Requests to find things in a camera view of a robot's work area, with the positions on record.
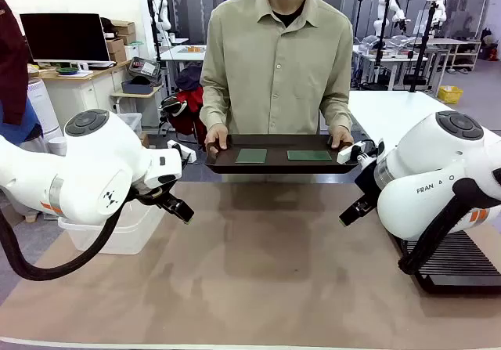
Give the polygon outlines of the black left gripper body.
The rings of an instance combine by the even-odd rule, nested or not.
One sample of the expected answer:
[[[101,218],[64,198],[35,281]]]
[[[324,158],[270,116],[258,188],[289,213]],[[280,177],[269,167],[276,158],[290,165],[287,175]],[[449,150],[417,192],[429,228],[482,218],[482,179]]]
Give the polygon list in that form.
[[[174,176],[162,177],[164,182],[160,183],[157,188],[147,188],[139,184],[132,186],[132,199],[138,200],[146,206],[176,206],[177,198],[171,194],[171,189],[177,182]]]

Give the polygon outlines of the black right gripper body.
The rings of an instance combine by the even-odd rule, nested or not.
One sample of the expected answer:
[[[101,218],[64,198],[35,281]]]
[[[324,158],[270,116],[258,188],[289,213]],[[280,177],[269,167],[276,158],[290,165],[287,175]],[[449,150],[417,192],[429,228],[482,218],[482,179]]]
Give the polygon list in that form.
[[[356,201],[356,209],[374,209],[380,193],[386,186],[386,167],[376,161],[361,161],[361,173],[355,179],[355,184],[362,191],[362,196]]]

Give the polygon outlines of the person's left hand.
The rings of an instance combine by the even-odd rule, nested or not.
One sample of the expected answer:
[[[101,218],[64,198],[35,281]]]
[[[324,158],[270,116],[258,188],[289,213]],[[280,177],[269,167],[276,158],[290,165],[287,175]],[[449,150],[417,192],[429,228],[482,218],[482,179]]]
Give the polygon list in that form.
[[[332,150],[343,150],[354,143],[351,132],[344,126],[330,129],[330,147]]]

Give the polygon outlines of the person's right hand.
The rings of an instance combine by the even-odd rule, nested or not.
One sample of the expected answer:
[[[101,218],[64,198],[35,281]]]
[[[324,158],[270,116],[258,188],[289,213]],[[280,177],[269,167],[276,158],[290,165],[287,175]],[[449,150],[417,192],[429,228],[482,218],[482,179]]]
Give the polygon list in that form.
[[[205,148],[208,153],[217,154],[227,149],[228,129],[224,124],[218,123],[207,131]]]

